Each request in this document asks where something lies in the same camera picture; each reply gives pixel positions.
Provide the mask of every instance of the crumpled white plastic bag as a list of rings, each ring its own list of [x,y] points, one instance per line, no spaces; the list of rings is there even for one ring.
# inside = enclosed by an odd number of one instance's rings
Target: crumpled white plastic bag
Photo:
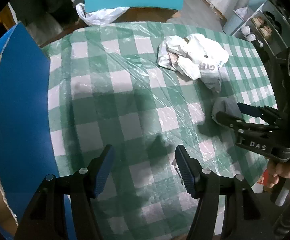
[[[253,11],[248,7],[243,7],[235,10],[235,13],[244,21],[246,21],[252,14]]]
[[[157,63],[159,66],[182,75],[187,75],[201,81],[212,91],[221,91],[219,68],[229,58],[216,41],[205,38],[204,35],[194,33],[186,37],[189,42],[179,36],[167,36],[159,46]]]
[[[117,7],[114,9],[101,9],[96,12],[87,13],[85,11],[85,5],[79,3],[76,5],[76,11],[78,16],[87,24],[87,25],[106,25],[112,23],[120,15],[125,13],[129,7]]]
[[[183,38],[179,36],[167,36],[165,41],[169,52],[186,57],[188,51],[187,42]]]
[[[204,62],[205,55],[208,59],[214,59],[219,67],[222,67],[228,61],[229,54],[218,42],[207,39],[200,33],[193,33],[187,39],[189,40],[189,55],[195,64],[199,64],[196,63],[199,61]]]
[[[185,75],[189,76],[191,79],[195,80],[201,77],[201,73],[198,69],[198,66],[194,64],[189,58],[179,56],[177,64],[178,64],[177,70],[180,71],[179,70],[180,68],[182,72]]]

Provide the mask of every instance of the finger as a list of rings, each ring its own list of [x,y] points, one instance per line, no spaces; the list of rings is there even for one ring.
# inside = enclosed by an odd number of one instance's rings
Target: finger
[[[276,173],[281,177],[290,179],[290,163],[278,163]]]
[[[268,174],[273,176],[273,177],[276,177],[277,176],[277,173],[276,173],[276,163],[272,160],[269,160],[268,163],[267,163],[267,171],[268,171]]]
[[[267,179],[267,184],[273,184],[273,185],[276,185],[278,184],[279,182],[279,176],[268,176],[268,179]]]

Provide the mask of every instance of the floor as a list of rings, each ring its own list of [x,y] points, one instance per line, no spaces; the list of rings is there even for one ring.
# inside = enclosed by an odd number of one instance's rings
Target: floor
[[[202,0],[184,0],[181,17],[169,19],[168,23],[193,25],[223,32],[221,19]]]

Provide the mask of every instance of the green checkered tablecloth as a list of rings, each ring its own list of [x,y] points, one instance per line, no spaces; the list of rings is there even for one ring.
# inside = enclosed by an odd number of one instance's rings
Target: green checkered tablecloth
[[[157,65],[164,37],[191,33],[219,42],[230,55],[219,95]],[[60,175],[87,166],[106,144],[116,150],[104,192],[92,201],[105,240],[170,239],[188,231],[197,201],[174,168],[178,144],[222,176],[242,173],[253,184],[265,169],[262,156],[235,147],[233,132],[211,118],[217,97],[276,107],[251,43],[193,26],[133,22],[79,29],[44,51],[51,59],[49,125]]]

